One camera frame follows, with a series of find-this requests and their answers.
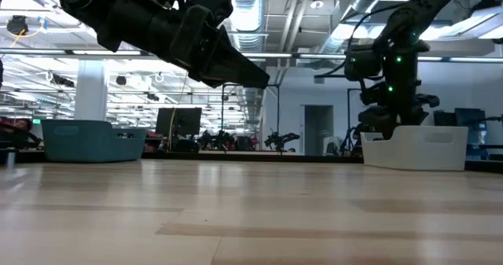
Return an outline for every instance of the white pillar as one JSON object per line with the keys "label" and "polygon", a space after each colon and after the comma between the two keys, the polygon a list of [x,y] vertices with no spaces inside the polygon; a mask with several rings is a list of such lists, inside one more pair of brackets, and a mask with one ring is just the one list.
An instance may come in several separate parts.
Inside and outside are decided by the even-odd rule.
{"label": "white pillar", "polygon": [[80,61],[76,120],[106,120],[109,73],[103,61]]}

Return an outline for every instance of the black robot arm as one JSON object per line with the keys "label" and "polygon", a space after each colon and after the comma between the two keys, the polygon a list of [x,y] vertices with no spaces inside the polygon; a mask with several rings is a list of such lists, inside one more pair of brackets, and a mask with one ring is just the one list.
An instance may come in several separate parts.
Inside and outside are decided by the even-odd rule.
{"label": "black robot arm", "polygon": [[[179,9],[173,9],[174,1]],[[65,12],[92,27],[117,51],[122,41],[154,53],[217,87],[226,82],[265,88],[269,76],[231,46],[223,26],[231,0],[60,0]]]}
{"label": "black robot arm", "polygon": [[[429,46],[420,40],[436,15],[451,0],[410,0],[399,6],[389,17],[380,36],[372,45],[348,48],[346,78],[362,86],[364,104],[377,106],[360,113],[359,120],[382,132],[389,139],[399,125],[420,125],[428,115],[423,105],[439,105],[436,96],[417,94],[421,85],[417,79],[418,54]],[[375,79],[383,70],[384,81],[370,88],[364,79]]]}

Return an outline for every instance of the doorway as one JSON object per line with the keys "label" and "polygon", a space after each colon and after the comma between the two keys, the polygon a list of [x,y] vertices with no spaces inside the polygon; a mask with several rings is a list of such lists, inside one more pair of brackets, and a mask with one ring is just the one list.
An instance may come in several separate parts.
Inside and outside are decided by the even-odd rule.
{"label": "doorway", "polygon": [[325,142],[333,136],[333,106],[304,106],[304,155],[323,156]]}

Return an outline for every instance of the small robot arm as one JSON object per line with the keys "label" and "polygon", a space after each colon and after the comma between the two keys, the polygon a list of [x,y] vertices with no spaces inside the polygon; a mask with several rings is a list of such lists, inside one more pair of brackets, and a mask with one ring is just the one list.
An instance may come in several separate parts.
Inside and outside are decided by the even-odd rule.
{"label": "small robot arm", "polygon": [[[365,105],[377,104],[358,116],[363,124],[375,127],[389,139],[400,124],[421,125],[428,115],[423,105],[436,107],[436,96],[417,94],[421,85],[417,79],[419,53],[428,52],[429,45],[420,40],[436,15],[451,0],[410,0],[399,6],[389,17],[380,36],[371,45],[348,48],[345,75],[362,87]],[[364,79],[376,79],[383,70],[384,81],[367,88]]]}
{"label": "small robot arm", "polygon": [[[178,3],[178,9],[172,6]],[[265,88],[269,76],[234,49],[219,25],[231,0],[60,0],[63,10],[92,27],[97,41],[116,52],[122,41],[184,68],[217,87],[238,83]]]}

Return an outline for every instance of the white plastic bin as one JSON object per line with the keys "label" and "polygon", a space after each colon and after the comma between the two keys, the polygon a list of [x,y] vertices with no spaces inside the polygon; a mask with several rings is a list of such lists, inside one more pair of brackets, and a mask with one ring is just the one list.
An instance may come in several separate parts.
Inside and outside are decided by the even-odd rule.
{"label": "white plastic bin", "polygon": [[467,127],[400,126],[390,140],[362,133],[365,165],[409,171],[463,171]]}

